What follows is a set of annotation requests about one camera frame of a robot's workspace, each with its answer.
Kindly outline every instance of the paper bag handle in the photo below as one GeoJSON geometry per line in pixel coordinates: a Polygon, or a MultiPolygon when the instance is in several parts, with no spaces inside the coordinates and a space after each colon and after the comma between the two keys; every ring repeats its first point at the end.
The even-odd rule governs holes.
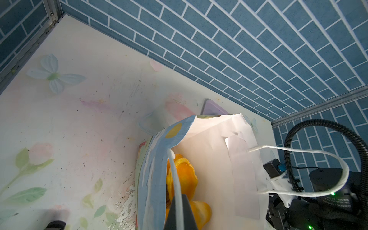
{"type": "Polygon", "coordinates": [[[171,149],[167,150],[167,157],[170,161],[170,168],[174,181],[176,230],[184,230],[183,199],[181,197],[179,176],[174,163],[175,154],[171,149]]]}
{"type": "Polygon", "coordinates": [[[333,153],[329,153],[326,151],[322,151],[322,150],[303,150],[303,149],[292,149],[292,148],[285,148],[285,147],[276,147],[273,145],[260,145],[260,146],[256,146],[254,148],[249,149],[249,152],[253,152],[259,149],[263,149],[263,148],[273,148],[273,149],[281,149],[281,150],[287,150],[287,151],[291,151],[291,152],[310,152],[310,153],[323,153],[329,156],[332,156],[334,158],[336,158],[339,163],[341,164],[341,168],[343,169],[343,173],[341,175],[340,180],[337,182],[337,184],[326,190],[323,192],[290,192],[290,191],[278,191],[278,190],[267,190],[267,191],[263,191],[263,192],[258,192],[260,194],[264,194],[264,193],[277,193],[277,194],[285,194],[285,195],[293,195],[293,196],[299,196],[299,197],[324,197],[327,195],[330,195],[333,192],[337,192],[338,190],[340,190],[345,184],[347,179],[349,178],[349,166],[347,165],[347,163],[339,156],[333,154],[333,153]]]}

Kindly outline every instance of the yellow circle print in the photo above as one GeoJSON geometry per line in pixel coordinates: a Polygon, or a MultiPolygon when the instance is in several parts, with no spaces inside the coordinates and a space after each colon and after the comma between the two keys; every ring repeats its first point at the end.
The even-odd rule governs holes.
{"type": "Polygon", "coordinates": [[[167,134],[166,137],[167,139],[169,138],[173,138],[174,136],[176,136],[178,134],[178,132],[181,130],[181,126],[182,124],[179,123],[176,126],[174,126],[167,134]]]}

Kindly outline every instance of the paper bag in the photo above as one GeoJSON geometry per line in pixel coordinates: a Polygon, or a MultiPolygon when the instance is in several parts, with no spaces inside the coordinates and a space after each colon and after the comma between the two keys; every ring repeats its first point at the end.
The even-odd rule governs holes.
{"type": "Polygon", "coordinates": [[[241,114],[191,116],[162,130],[140,146],[135,171],[137,226],[161,230],[166,210],[167,150],[182,154],[195,169],[194,201],[210,205],[203,229],[263,229],[268,194],[251,126],[241,114]]]}

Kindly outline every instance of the black cable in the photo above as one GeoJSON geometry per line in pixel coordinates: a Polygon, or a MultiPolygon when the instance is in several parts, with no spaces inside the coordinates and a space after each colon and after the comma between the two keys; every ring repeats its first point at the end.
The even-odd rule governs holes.
{"type": "Polygon", "coordinates": [[[320,167],[295,167],[295,166],[292,166],[293,169],[321,169],[320,167]]]}
{"type": "MultiPolygon", "coordinates": [[[[361,178],[360,178],[360,201],[362,203],[364,218],[368,220],[368,146],[363,141],[363,139],[348,129],[347,127],[336,123],[334,121],[329,120],[321,120],[321,119],[312,119],[307,121],[302,121],[301,123],[295,125],[289,133],[286,135],[284,147],[290,148],[291,141],[295,134],[306,127],[309,126],[323,126],[327,128],[331,128],[342,135],[344,135],[357,149],[360,161],[361,161],[361,178]]],[[[289,177],[289,181],[293,186],[293,190],[296,192],[301,192],[301,188],[298,186],[297,181],[294,177],[293,166],[291,165],[290,160],[290,151],[284,150],[284,158],[285,158],[285,167],[287,171],[287,175],[289,177]]]]}
{"type": "Polygon", "coordinates": [[[319,204],[309,204],[308,209],[311,213],[320,216],[327,220],[345,220],[353,223],[359,223],[360,225],[366,226],[367,221],[361,220],[353,214],[341,212],[341,211],[332,211],[332,210],[323,210],[319,204]]]}

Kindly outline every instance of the brick pattern wallpaper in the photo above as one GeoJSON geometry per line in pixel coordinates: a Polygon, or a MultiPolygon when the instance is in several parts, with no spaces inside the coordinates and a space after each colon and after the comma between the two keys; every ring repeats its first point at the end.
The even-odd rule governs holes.
{"type": "MultiPolygon", "coordinates": [[[[273,128],[277,146],[283,146],[287,133],[302,120],[326,119],[338,122],[359,134],[368,143],[368,97],[321,111],[311,116],[295,120],[273,128]]],[[[354,145],[340,133],[325,127],[308,127],[300,130],[294,137],[292,148],[320,149],[337,154],[349,165],[350,171],[360,171],[360,157],[354,145]]],[[[291,162],[297,167],[332,167],[341,168],[340,163],[331,156],[321,153],[291,153],[291,162]]],[[[279,150],[280,161],[284,162],[284,151],[279,150]]],[[[300,186],[306,192],[312,192],[309,173],[315,169],[294,169],[294,174],[301,180],[300,186]]]]}
{"type": "Polygon", "coordinates": [[[48,20],[42,0],[0,0],[0,72],[48,20]]]}
{"type": "Polygon", "coordinates": [[[365,0],[62,0],[62,8],[269,120],[368,83],[365,0]]]}

